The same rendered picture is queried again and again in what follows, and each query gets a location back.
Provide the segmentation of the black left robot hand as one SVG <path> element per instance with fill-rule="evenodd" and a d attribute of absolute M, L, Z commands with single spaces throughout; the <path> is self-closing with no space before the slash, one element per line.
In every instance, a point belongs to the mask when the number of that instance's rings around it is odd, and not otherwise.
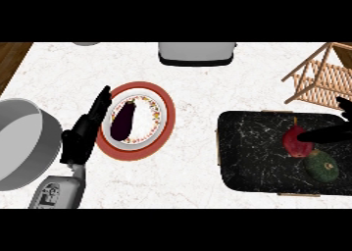
<path fill-rule="evenodd" d="M 105 86 L 91 111 L 79 118 L 71 129 L 61 133 L 63 153 L 60 162 L 67 165 L 85 165 L 95 147 L 100 126 L 105 118 L 107 108 L 111 104 L 110 87 Z"/>

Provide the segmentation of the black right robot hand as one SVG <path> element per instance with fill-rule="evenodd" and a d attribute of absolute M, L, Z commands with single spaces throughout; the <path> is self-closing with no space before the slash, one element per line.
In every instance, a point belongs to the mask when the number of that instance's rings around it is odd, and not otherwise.
<path fill-rule="evenodd" d="M 336 101 L 343 110 L 342 117 L 346 119 L 346 122 L 342 125 L 301 133 L 298 135 L 299 141 L 323 144 L 352 140 L 352 102 L 341 96 L 336 97 Z"/>

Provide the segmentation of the red pear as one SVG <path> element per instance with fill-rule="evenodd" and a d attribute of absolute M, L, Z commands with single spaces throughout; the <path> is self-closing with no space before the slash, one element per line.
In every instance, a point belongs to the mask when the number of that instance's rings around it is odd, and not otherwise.
<path fill-rule="evenodd" d="M 283 134 L 283 147 L 293 158 L 307 158 L 314 150 L 314 144 L 298 139 L 299 134 L 304 132 L 305 129 L 293 124 Z"/>

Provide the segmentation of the wooden tiered shelf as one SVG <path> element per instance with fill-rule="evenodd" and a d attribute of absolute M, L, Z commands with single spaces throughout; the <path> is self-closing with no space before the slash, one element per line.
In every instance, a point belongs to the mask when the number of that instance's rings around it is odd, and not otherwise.
<path fill-rule="evenodd" d="M 301 100 L 339 110 L 338 96 L 352 102 L 352 42 L 326 42 L 281 81 L 289 78 L 296 90 L 286 104 Z"/>

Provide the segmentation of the black marble tray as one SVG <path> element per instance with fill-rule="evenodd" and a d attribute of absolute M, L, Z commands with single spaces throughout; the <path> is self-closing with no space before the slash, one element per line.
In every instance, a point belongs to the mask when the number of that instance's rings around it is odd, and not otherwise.
<path fill-rule="evenodd" d="M 339 178 L 315 181 L 304 160 L 289 155 L 283 134 L 298 125 L 307 130 L 338 126 L 332 114 L 228 111 L 218 119 L 221 174 L 237 191 L 352 196 L 352 140 L 318 144 L 339 167 Z"/>

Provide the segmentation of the purple eggplant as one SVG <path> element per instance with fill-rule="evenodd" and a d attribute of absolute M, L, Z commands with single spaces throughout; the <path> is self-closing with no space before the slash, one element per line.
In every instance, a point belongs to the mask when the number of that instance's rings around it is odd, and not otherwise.
<path fill-rule="evenodd" d="M 116 141 L 125 140 L 131 134 L 135 109 L 135 101 L 126 101 L 113 119 L 110 126 L 110 136 Z"/>

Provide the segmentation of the green avocado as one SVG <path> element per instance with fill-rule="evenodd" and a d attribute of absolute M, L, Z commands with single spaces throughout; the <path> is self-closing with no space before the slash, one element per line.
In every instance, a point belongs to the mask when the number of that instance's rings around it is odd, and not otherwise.
<path fill-rule="evenodd" d="M 339 168 L 335 159 L 324 152 L 315 149 L 305 158 L 305 169 L 314 180 L 333 182 L 339 177 Z"/>

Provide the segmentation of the grey metal pot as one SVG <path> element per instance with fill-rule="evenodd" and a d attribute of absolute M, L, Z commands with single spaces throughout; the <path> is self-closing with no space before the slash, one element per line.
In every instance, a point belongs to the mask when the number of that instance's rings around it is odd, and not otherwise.
<path fill-rule="evenodd" d="M 26 99 L 0 101 L 0 191 L 29 185 L 43 174 L 61 145 L 58 119 Z"/>

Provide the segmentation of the white patterned plate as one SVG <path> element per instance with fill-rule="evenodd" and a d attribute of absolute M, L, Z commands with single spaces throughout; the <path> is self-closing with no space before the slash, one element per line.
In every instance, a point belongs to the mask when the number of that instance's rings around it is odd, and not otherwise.
<path fill-rule="evenodd" d="M 135 101 L 132 130 L 128 138 L 116 141 L 110 136 L 113 119 L 126 101 Z M 144 88 L 135 88 L 119 93 L 111 99 L 103 122 L 104 138 L 110 146 L 120 150 L 134 151 L 148 146 L 163 132 L 168 121 L 166 104 L 159 94 Z"/>

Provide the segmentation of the red round placemat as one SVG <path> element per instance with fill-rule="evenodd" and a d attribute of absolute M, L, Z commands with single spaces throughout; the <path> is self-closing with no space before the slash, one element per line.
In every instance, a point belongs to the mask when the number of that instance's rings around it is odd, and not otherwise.
<path fill-rule="evenodd" d="M 166 90 L 154 83 L 134 81 L 125 83 L 111 92 L 111 105 L 107 109 L 105 118 L 98 131 L 97 144 L 103 152 L 116 160 L 138 161 L 151 156 L 166 144 L 176 123 L 176 108 L 172 97 Z M 148 142 L 126 146 L 114 140 L 107 140 L 110 134 L 110 114 L 119 101 L 131 96 L 145 95 L 160 106 L 162 125 L 153 133 Z"/>

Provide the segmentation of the grey toaster appliance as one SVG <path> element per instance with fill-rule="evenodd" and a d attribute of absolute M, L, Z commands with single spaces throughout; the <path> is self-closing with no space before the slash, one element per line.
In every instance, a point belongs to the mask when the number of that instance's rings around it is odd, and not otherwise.
<path fill-rule="evenodd" d="M 159 58 L 168 66 L 227 66 L 234 60 L 236 42 L 160 42 Z"/>

